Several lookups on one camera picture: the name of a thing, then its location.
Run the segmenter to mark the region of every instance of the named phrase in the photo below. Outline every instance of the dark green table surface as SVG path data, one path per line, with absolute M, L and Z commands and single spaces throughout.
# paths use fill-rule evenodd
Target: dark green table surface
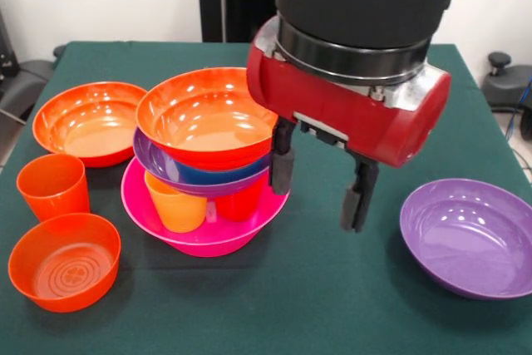
M 242 66 L 247 52 L 240 44 L 72 43 L 37 107 L 84 82 L 150 88 L 188 70 Z M 45 312 L 7 278 L 11 248 L 36 223 L 15 188 L 21 167 L 45 153 L 27 127 L 0 174 L 0 353 L 532 353 L 532 298 L 457 297 L 402 243 L 401 204 L 430 180 L 485 180 L 532 200 L 456 48 L 434 46 L 429 58 L 453 75 L 446 111 L 417 158 L 400 170 L 382 167 L 359 235 L 338 227 L 352 160 L 300 133 L 284 210 L 247 247 L 220 259 L 181 254 L 130 221 L 119 193 L 126 164 L 89 170 L 92 210 L 116 225 L 123 251 L 111 291 L 77 313 Z

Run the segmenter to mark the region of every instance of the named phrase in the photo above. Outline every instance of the stacked bowls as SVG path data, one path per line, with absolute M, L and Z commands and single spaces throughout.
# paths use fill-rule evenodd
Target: stacked bowls
M 195 256 L 246 245 L 283 207 L 268 187 L 277 116 L 248 92 L 245 68 L 192 71 L 140 101 L 135 158 L 122 180 L 130 217 Z

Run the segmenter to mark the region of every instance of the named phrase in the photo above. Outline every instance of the plastic bowl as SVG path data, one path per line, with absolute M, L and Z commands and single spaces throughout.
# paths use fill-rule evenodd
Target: plastic bowl
M 174 160 L 154 145 L 140 129 L 135 132 L 133 151 L 152 175 L 184 185 L 220 185 L 245 179 L 268 168 L 270 160 L 270 154 L 267 154 L 253 164 L 235 170 L 199 170 Z
M 161 222 L 144 183 L 144 169 L 134 158 L 122 178 L 122 203 L 133 222 L 148 234 L 179 251 L 195 257 L 219 257 L 244 247 L 281 211 L 288 195 L 274 195 L 265 187 L 259 205 L 247 220 L 235 223 L 216 214 L 214 203 L 207 204 L 204 223 L 189 233 L 174 233 Z
M 401 232 L 422 268 L 468 298 L 532 293 L 532 207 L 477 180 L 436 180 L 412 192 Z
M 15 288 L 52 312 L 73 312 L 103 297 L 115 282 L 121 240 L 94 214 L 64 214 L 30 229 L 9 257 Z
M 50 99 L 33 120 L 33 135 L 52 153 L 86 166 L 118 164 L 133 155 L 135 109 L 146 91 L 124 82 L 73 87 Z
M 270 152 L 277 115 L 251 98 L 245 68 L 192 71 L 149 91 L 137 125 L 175 160 L 202 170 L 232 170 Z

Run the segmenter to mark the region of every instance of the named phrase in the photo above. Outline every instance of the pink bowl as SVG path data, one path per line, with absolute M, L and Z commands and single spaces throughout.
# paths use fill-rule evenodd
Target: pink bowl
M 195 257 L 219 257 L 241 249 L 275 218 L 288 199 L 288 195 L 275 195 L 264 180 L 259 206 L 247 220 L 233 222 L 217 215 L 214 202 L 210 201 L 205 221 L 198 229 L 174 233 L 160 221 L 144 183 L 144 168 L 136 158 L 126 168 L 121 193 L 127 213 L 141 229 Z

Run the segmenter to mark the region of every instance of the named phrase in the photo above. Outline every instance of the blue cable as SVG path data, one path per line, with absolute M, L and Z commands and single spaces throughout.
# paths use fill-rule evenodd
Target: blue cable
M 512 112 L 512 117 L 510 118 L 510 122 L 508 123 L 508 128 L 506 128 L 506 134 L 505 138 L 507 141 L 510 140 L 512 135 L 514 134 L 514 119 L 515 114 L 517 113 L 517 110 L 519 109 L 519 106 L 523 104 L 523 101 L 526 100 L 528 95 L 530 94 L 530 87 L 532 86 L 532 76 L 529 78 L 529 83 L 526 85 L 525 90 L 523 91 L 523 94 L 521 95 L 521 98 L 519 99 L 519 102 L 515 105 L 514 111 Z

